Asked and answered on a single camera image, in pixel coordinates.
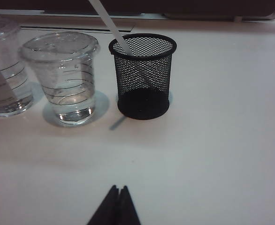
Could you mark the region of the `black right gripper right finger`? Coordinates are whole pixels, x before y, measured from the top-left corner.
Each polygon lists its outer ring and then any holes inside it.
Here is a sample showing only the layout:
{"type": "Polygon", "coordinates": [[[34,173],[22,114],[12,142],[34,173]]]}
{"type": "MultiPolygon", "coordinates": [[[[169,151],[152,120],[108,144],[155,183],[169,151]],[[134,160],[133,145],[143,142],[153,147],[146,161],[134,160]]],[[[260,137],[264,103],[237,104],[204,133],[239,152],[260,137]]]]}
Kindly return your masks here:
{"type": "Polygon", "coordinates": [[[119,194],[116,209],[117,225],[141,225],[129,189],[124,186],[119,194]]]}

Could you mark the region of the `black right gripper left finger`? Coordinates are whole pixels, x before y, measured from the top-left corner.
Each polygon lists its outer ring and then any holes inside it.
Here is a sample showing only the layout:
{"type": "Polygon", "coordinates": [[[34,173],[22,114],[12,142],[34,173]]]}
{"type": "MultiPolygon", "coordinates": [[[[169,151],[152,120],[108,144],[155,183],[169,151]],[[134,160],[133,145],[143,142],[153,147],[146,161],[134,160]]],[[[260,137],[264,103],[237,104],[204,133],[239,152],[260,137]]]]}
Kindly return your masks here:
{"type": "Polygon", "coordinates": [[[118,197],[119,189],[113,185],[87,224],[115,225],[118,197]]]}

